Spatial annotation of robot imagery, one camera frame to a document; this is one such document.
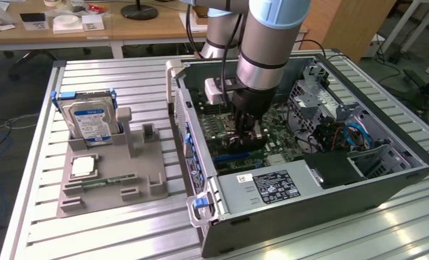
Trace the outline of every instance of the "robotic arm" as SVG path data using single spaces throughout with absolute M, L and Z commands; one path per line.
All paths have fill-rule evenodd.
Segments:
M 245 132 L 253 133 L 252 138 L 261 138 L 259 132 L 261 118 L 272 104 L 293 41 L 311 8 L 311 0 L 182 0 L 182 2 L 220 9 L 210 10 L 210 13 L 219 16 L 209 18 L 208 40 L 202 50 L 202 54 L 208 57 L 219 56 L 221 47 L 228 44 L 228 35 L 232 33 L 233 20 L 237 17 L 235 15 L 235 19 L 232 18 L 231 11 L 244 14 L 247 22 L 236 78 L 228 81 L 221 79 L 229 86 L 223 91 L 229 92 L 240 138 Z M 215 100 L 224 94 L 212 83 L 205 85 L 205 92 L 212 103 L 216 103 Z

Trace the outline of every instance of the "paper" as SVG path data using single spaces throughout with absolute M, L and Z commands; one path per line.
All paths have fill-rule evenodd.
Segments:
M 185 28 L 185 13 L 180 13 L 178 17 L 182 22 L 182 26 Z M 201 33 L 208 30 L 208 25 L 198 25 L 194 21 L 193 15 L 190 14 L 190 30 L 193 33 Z
M 9 3 L 0 2 L 0 7 L 2 8 L 4 11 L 6 11 L 6 8 L 9 7 Z
M 14 26 L 12 24 L 2 25 L 2 26 L 0 26 L 0 31 L 5 31 L 5 30 L 13 29 L 13 28 L 14 28 Z

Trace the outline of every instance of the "small circuit board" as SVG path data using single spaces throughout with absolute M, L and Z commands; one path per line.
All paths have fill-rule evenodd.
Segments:
M 271 107 L 263 117 L 261 128 L 268 134 L 265 146 L 253 152 L 237 155 L 227 153 L 223 143 L 235 134 L 229 109 L 223 105 L 206 105 L 202 100 L 197 100 L 194 108 L 219 174 L 243 172 L 303 159 L 303 148 L 287 128 L 276 106 Z

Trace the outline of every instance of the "slotted aluminum surface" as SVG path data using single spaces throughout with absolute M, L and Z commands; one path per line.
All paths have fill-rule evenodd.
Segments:
M 169 197 L 144 204 L 56 218 L 68 131 L 50 105 L 38 160 L 26 178 L 20 216 L 13 216 L 2 257 L 14 259 L 200 259 L 200 242 L 188 221 L 185 190 L 165 104 L 165 61 L 189 56 L 68 62 L 52 88 L 117 91 L 117 103 L 133 112 L 132 128 L 153 122 L 160 129 Z M 429 152 L 429 127 L 387 96 L 352 62 L 333 65 Z M 353 97 L 331 80 L 344 102 Z M 405 188 L 377 209 L 240 249 L 213 259 L 429 259 L 429 177 Z

